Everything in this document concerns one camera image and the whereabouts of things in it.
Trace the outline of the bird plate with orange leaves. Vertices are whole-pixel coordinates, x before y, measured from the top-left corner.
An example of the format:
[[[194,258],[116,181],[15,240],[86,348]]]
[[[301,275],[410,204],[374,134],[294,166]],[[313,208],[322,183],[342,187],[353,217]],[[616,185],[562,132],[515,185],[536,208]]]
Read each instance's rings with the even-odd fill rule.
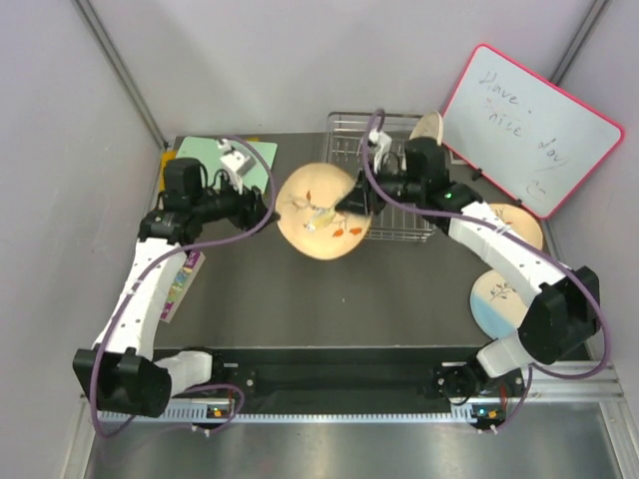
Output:
[[[335,209],[354,184],[347,172],[332,164],[310,163],[296,169],[276,199],[283,237],[314,259],[332,260],[351,252],[364,240],[372,223],[371,217]]]

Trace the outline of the green tinted branch plate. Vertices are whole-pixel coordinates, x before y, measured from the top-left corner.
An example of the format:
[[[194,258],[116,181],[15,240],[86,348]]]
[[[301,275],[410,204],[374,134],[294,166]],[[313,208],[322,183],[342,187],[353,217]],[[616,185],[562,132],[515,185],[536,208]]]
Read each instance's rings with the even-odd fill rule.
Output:
[[[441,146],[443,140],[443,118],[438,111],[432,111],[422,116],[414,128],[412,129],[409,138],[411,140],[417,138],[431,138]]]

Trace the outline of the blue and cream plate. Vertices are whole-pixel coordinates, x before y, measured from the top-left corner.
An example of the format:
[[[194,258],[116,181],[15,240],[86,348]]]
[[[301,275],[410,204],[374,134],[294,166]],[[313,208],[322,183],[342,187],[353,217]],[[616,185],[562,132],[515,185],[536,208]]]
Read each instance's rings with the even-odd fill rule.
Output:
[[[469,304],[476,324],[492,339],[515,331],[528,310],[516,290],[495,270],[475,281]]]

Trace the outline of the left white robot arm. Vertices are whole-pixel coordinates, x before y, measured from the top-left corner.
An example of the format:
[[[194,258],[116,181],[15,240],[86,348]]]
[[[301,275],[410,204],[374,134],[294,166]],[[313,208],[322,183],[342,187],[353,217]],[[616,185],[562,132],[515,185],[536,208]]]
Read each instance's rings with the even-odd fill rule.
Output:
[[[257,187],[247,187],[224,171],[208,175],[197,159],[171,160],[164,188],[141,220],[135,255],[116,307],[93,346],[80,348],[73,370],[92,413],[161,416],[170,400],[195,388],[216,395],[227,373],[213,353],[186,349],[157,360],[155,337],[172,286],[189,256],[206,248],[204,225],[227,220],[239,234],[221,244],[244,240],[274,216]]]

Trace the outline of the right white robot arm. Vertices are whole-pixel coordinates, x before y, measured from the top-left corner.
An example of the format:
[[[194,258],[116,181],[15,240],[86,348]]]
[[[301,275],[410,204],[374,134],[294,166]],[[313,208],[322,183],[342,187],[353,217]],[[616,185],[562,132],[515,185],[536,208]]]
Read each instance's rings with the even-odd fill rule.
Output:
[[[450,178],[435,140],[406,143],[405,168],[397,172],[375,172],[371,146],[381,144],[362,141],[361,171],[336,210],[370,217],[392,205],[423,217],[498,272],[527,307],[515,331],[469,359],[465,379],[473,392],[491,393],[514,369],[551,365],[605,329],[596,273],[571,269],[511,232],[473,188]]]

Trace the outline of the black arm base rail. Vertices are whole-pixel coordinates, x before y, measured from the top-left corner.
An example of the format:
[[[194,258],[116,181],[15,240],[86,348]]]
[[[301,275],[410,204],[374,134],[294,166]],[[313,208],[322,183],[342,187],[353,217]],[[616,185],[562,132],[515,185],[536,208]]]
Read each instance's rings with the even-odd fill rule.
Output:
[[[523,391],[522,374],[490,378],[471,347],[219,348],[214,382],[245,386],[253,397],[280,391],[412,391],[428,399],[510,397]]]

